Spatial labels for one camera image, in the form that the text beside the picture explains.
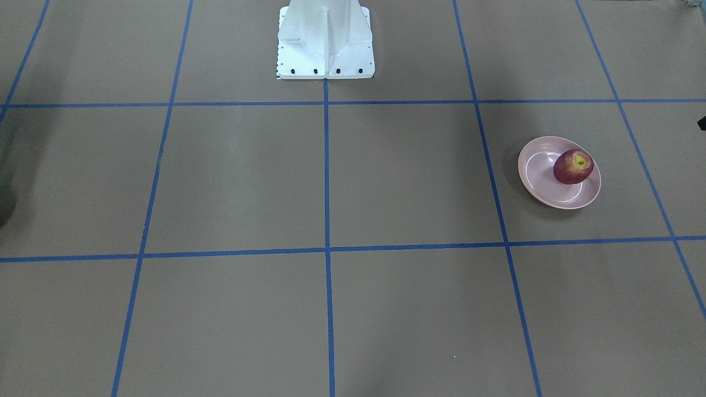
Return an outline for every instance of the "floor tile square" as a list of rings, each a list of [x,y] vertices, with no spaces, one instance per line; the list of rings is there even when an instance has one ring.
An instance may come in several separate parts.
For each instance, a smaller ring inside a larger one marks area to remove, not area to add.
[[[0,255],[139,251],[165,112],[11,109],[0,126],[0,212],[16,206],[0,228]]]
[[[0,263],[0,395],[108,396],[135,261]]]
[[[682,241],[679,242],[679,247],[699,290],[701,300],[704,300],[706,299],[706,241]]]
[[[323,100],[322,80],[277,79],[280,8],[288,1],[195,1],[179,74],[181,102]]]
[[[671,242],[513,258],[544,396],[703,394],[706,326]]]
[[[320,106],[176,107],[148,251],[324,245]]]
[[[625,103],[623,107],[674,232],[706,235],[706,173],[698,171],[706,134],[696,124],[706,116],[706,105]]]
[[[451,1],[362,1],[375,76],[330,83],[331,100],[472,99]]]
[[[322,254],[147,259],[120,396],[328,396]]]
[[[337,396],[536,396],[504,249],[331,261]]]
[[[187,6],[51,2],[13,103],[169,101]]]
[[[333,245],[502,241],[472,105],[330,108]]]
[[[618,96],[706,96],[699,8],[679,0],[580,2]]]
[[[459,0],[458,8],[479,99],[613,97],[573,1]]]
[[[617,105],[492,104],[481,115],[511,241],[669,235]],[[526,190],[517,157],[540,136],[570,139],[593,156],[602,180],[593,203],[561,210]]]

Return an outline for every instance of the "apple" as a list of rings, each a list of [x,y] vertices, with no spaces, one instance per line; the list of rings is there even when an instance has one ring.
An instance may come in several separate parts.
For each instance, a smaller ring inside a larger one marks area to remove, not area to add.
[[[593,171],[593,159],[581,149],[562,153],[554,162],[554,177],[563,184],[579,184]]]

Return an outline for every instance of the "plate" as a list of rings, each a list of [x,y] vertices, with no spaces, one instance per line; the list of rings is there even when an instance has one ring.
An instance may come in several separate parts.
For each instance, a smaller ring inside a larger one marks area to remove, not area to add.
[[[525,145],[517,159],[520,179],[531,195],[548,206],[563,210],[575,210],[591,204],[601,190],[601,172],[595,159],[593,171],[585,181],[563,184],[556,180],[554,162],[561,153],[570,149],[581,149],[588,153],[566,138],[542,136]]]

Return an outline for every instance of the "pink plate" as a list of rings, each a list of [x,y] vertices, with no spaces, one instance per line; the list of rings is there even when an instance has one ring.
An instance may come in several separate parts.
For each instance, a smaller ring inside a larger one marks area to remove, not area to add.
[[[531,195],[548,206],[563,210],[575,210],[591,204],[601,190],[601,172],[595,159],[593,171],[585,181],[567,185],[556,180],[554,162],[561,153],[570,149],[586,151],[568,139],[542,136],[525,145],[517,159],[520,179]]]

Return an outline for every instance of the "blue tape line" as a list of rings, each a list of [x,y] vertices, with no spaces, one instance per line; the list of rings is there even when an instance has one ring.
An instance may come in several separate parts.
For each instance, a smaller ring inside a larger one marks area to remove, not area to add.
[[[55,109],[75,107],[167,107],[168,102],[136,102],[136,103],[37,103],[9,105],[9,109]]]
[[[576,244],[619,244],[629,242],[668,242],[671,237],[626,237],[619,239],[574,239],[509,242],[511,247],[536,247],[540,245],[576,245]]]
[[[676,99],[666,99],[666,98],[655,98],[655,99],[620,99],[620,102],[630,102],[630,103],[691,103],[691,102],[706,102],[706,98],[676,98]]]
[[[167,116],[164,119],[164,130],[162,131],[162,141],[160,142],[160,151],[157,155],[157,164],[155,166],[155,176],[152,180],[152,190],[150,192],[150,201],[147,206],[147,214],[145,216],[145,227],[142,233],[140,243],[140,252],[135,266],[135,275],[133,277],[133,285],[130,291],[130,301],[128,303],[128,311],[125,318],[125,327],[123,329],[123,338],[120,343],[120,353],[118,354],[118,362],[115,368],[115,378],[113,379],[113,388],[111,397],[117,397],[118,387],[120,385],[120,376],[125,360],[125,351],[127,349],[128,337],[130,335],[130,325],[132,322],[133,309],[135,307],[135,298],[137,296],[138,284],[140,282],[140,272],[142,271],[142,262],[145,255],[145,247],[147,245],[147,236],[150,231],[150,221],[152,219],[152,209],[155,205],[155,196],[157,193],[157,183],[160,178],[160,165],[162,155],[164,153],[164,143],[167,140],[167,132],[169,131],[169,121],[172,117],[172,109],[174,108],[174,97],[177,94],[177,83],[179,82],[179,72],[181,70],[181,60],[184,58],[184,48],[186,47],[186,37],[189,33],[189,22],[191,20],[191,10],[193,9],[193,0],[189,0],[189,8],[186,11],[186,22],[184,23],[184,31],[181,35],[181,46],[179,48],[179,56],[176,59],[176,70],[174,71],[174,80],[172,82],[172,93],[169,96],[169,107],[167,108]]]
[[[42,29],[42,24],[44,23],[44,17],[47,15],[47,9],[49,8],[49,0],[46,0],[44,2],[44,7],[42,8],[42,13],[40,14],[40,19],[37,21],[37,26],[35,27],[35,31],[32,34],[32,39],[30,40],[30,45],[27,46],[27,51],[25,51],[25,56],[22,58],[22,62],[20,63],[19,69],[17,69],[17,74],[15,75],[15,80],[12,82],[12,85],[10,86],[10,92],[7,94],[7,98],[5,99],[5,105],[3,106],[2,110],[0,111],[0,123],[2,123],[3,120],[5,120],[5,114],[7,113],[7,109],[9,108],[8,106],[10,105],[10,102],[12,101],[12,97],[15,95],[15,90],[17,89],[17,85],[20,83],[20,77],[22,76],[22,72],[25,70],[25,65],[27,65],[27,60],[30,58],[30,53],[32,52],[32,48],[35,46],[35,42],[37,41],[37,36],[40,33],[40,29]]]
[[[676,239],[679,241],[702,241],[702,240],[706,240],[706,235],[703,235],[703,236],[677,236]]]
[[[494,100],[348,100],[329,101],[331,106],[341,105],[454,105],[454,104],[501,104],[501,103],[615,103],[615,99],[494,99]],[[676,99],[620,99],[629,103],[701,103],[706,98]],[[282,102],[175,102],[177,107],[221,107],[221,106],[321,106],[323,101],[282,101]],[[125,102],[125,103],[29,103],[3,105],[7,109],[44,109],[73,107],[168,107],[168,102]]]
[[[333,286],[331,281],[330,163],[328,128],[328,79],[323,80],[324,240],[326,252],[326,308],[328,313],[328,393],[336,396],[335,349],[333,338]]]
[[[281,255],[281,254],[312,254],[325,252],[324,248],[283,248],[283,249],[242,249],[232,251],[188,251],[188,252],[155,252],[144,254],[145,259],[157,258],[198,258],[204,256],[247,256],[247,255]]]
[[[323,162],[324,162],[324,230],[325,246],[331,247],[330,221],[330,163],[329,163],[329,133],[328,133],[328,80],[323,81]]]
[[[461,248],[489,248],[503,247],[502,242],[477,242],[459,244],[406,244],[406,245],[366,245],[352,247],[331,247],[331,252],[358,252],[358,251],[404,251],[415,249],[461,249]]]
[[[116,259],[137,259],[137,254],[103,254],[103,255],[62,255],[62,256],[20,256],[0,258],[0,263],[27,262],[66,262],[66,261],[113,261]]]
[[[323,105],[323,101],[282,101],[282,102],[175,102],[174,106],[304,106]]]
[[[679,241],[705,241],[706,235],[677,236]],[[572,239],[572,240],[537,240],[508,242],[510,247],[537,247],[577,244],[627,244],[640,242],[670,242],[672,238],[663,237],[625,237],[615,239]],[[324,252],[360,252],[360,251],[404,251],[427,249],[473,249],[504,247],[505,242],[472,242],[454,244],[406,244],[406,245],[364,245],[341,247],[281,248],[281,249],[241,249],[227,251],[183,251],[144,253],[144,259],[158,258],[196,258],[203,256],[248,256],[280,254],[321,254]],[[66,256],[14,256],[0,258],[0,263],[53,262],[53,261],[103,261],[115,259],[137,259],[139,254],[96,254]]]
[[[333,339],[333,286],[331,252],[326,251],[326,309],[328,313],[328,395],[336,396],[335,344]]]
[[[476,118],[478,119],[478,129],[481,134],[481,140],[483,142],[483,151],[486,157],[486,165],[488,167],[488,175],[490,176],[491,186],[493,188],[493,198],[495,200],[496,210],[498,211],[498,220],[500,223],[500,229],[503,234],[503,245],[505,246],[505,255],[508,259],[508,266],[510,269],[510,276],[513,280],[513,289],[515,290],[515,300],[517,301],[517,310],[520,315],[520,323],[522,324],[522,333],[525,337],[525,345],[527,347],[527,356],[529,358],[529,365],[532,369],[532,378],[534,380],[534,389],[537,392],[537,397],[542,397],[542,386],[539,382],[539,374],[537,373],[537,365],[534,361],[534,351],[532,349],[532,339],[530,338],[530,332],[527,327],[527,318],[525,317],[525,307],[522,303],[522,295],[520,293],[520,285],[517,282],[517,274],[515,272],[515,264],[513,261],[513,255],[510,251],[510,245],[508,243],[508,233],[505,228],[505,219],[503,217],[503,209],[500,205],[500,197],[498,196],[498,187],[496,186],[495,177],[493,175],[493,165],[490,158],[490,152],[488,150],[488,143],[485,136],[485,130],[483,127],[483,119],[481,117],[480,107],[478,105],[478,97],[476,94],[476,87],[473,81],[473,72],[471,69],[471,63],[468,58],[468,51],[466,49],[466,41],[463,35],[463,27],[461,25],[461,17],[458,11],[458,4],[456,0],[453,0],[454,13],[456,15],[456,24],[458,27],[458,35],[461,40],[461,48],[463,49],[463,58],[466,62],[466,70],[468,72],[468,82],[471,87],[471,94],[473,96],[474,107],[476,110]]]
[[[478,100],[478,103],[615,103],[615,99]]]
[[[331,105],[453,105],[473,103],[472,100],[337,100]]]
[[[657,201],[657,206],[659,206],[659,212],[662,213],[662,217],[664,219],[664,224],[666,225],[667,230],[669,231],[669,236],[674,243],[674,249],[676,250],[676,253],[679,257],[679,261],[681,261],[681,265],[684,268],[684,272],[686,273],[686,277],[689,280],[689,284],[691,285],[691,290],[694,293],[694,296],[696,297],[696,301],[699,305],[699,308],[701,309],[701,314],[704,317],[704,320],[706,320],[706,306],[704,305],[703,299],[701,298],[701,294],[699,293],[698,287],[696,286],[696,283],[694,282],[694,278],[691,275],[691,270],[689,269],[689,265],[686,263],[686,260],[684,259],[684,255],[681,253],[681,248],[679,247],[679,241],[676,238],[676,235],[674,234],[674,229],[672,229],[671,223],[669,222],[669,217],[666,214],[666,211],[664,209],[664,206],[662,205],[662,200],[659,197],[659,193],[657,192],[657,187],[654,185],[654,181],[652,180],[652,175],[650,175],[650,171],[647,168],[647,163],[645,162],[645,159],[642,156],[642,151],[640,150],[640,146],[638,145],[638,140],[635,138],[635,134],[633,133],[633,128],[630,126],[630,122],[628,121],[628,116],[625,113],[625,110],[623,109],[623,104],[621,103],[620,97],[618,96],[618,92],[616,91],[615,85],[613,84],[613,79],[611,78],[610,73],[608,72],[608,68],[606,67],[606,63],[603,60],[603,56],[601,55],[600,50],[598,49],[598,44],[596,43],[596,39],[593,35],[593,32],[591,31],[591,26],[588,23],[588,19],[586,18],[586,14],[583,12],[583,8],[581,7],[581,4],[579,0],[574,0],[576,3],[576,6],[578,7],[578,11],[581,14],[581,19],[583,19],[583,23],[586,26],[586,30],[588,31],[588,36],[591,39],[591,43],[593,44],[593,48],[596,52],[596,55],[598,56],[598,60],[601,62],[601,66],[603,67],[603,72],[606,74],[606,78],[608,79],[608,84],[611,87],[611,90],[613,91],[613,96],[616,98],[618,108],[620,109],[620,113],[623,116],[623,121],[625,122],[625,126],[628,129],[628,133],[630,134],[630,139],[633,142],[633,146],[635,146],[635,152],[638,154],[638,158],[640,159],[640,164],[642,165],[642,170],[645,172],[645,176],[647,177],[647,181],[650,183],[650,188],[652,189],[652,194],[654,195],[654,199]]]

